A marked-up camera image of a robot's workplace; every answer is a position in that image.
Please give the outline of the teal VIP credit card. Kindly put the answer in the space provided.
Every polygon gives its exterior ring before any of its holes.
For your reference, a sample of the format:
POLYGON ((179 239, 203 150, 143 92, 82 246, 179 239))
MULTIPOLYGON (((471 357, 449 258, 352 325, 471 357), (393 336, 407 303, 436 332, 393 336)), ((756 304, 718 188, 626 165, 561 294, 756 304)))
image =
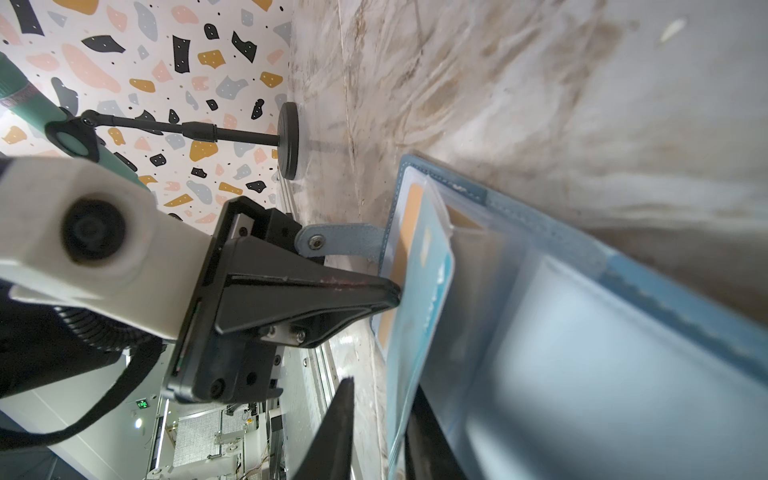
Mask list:
POLYGON ((419 381, 455 270, 452 226, 434 182, 423 184, 418 216, 406 251, 405 278, 386 356, 387 477, 398 462, 419 381))

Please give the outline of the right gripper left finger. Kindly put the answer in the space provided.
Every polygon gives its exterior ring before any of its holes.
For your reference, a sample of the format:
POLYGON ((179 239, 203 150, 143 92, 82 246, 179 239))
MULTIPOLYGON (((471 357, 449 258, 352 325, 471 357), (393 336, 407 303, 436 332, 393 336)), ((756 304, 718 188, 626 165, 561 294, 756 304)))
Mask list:
POLYGON ((349 480, 354 432, 354 379, 343 379, 293 479, 349 480))

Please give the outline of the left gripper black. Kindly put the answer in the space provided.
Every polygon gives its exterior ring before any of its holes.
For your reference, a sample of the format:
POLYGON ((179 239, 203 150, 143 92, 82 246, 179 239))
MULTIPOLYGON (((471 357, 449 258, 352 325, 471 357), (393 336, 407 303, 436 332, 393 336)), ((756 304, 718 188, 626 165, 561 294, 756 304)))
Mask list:
POLYGON ((391 280, 317 264, 293 246, 301 226, 255 201, 227 201, 190 275, 189 305, 165 377, 178 403, 276 399, 286 345, 315 347, 400 304, 391 280))

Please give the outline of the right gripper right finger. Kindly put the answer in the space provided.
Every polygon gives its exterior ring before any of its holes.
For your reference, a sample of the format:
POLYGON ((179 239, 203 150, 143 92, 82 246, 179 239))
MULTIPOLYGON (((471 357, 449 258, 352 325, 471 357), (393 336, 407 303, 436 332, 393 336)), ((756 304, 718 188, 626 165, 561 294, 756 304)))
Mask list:
POLYGON ((408 480, 466 479, 421 387, 406 428, 405 473, 408 480))

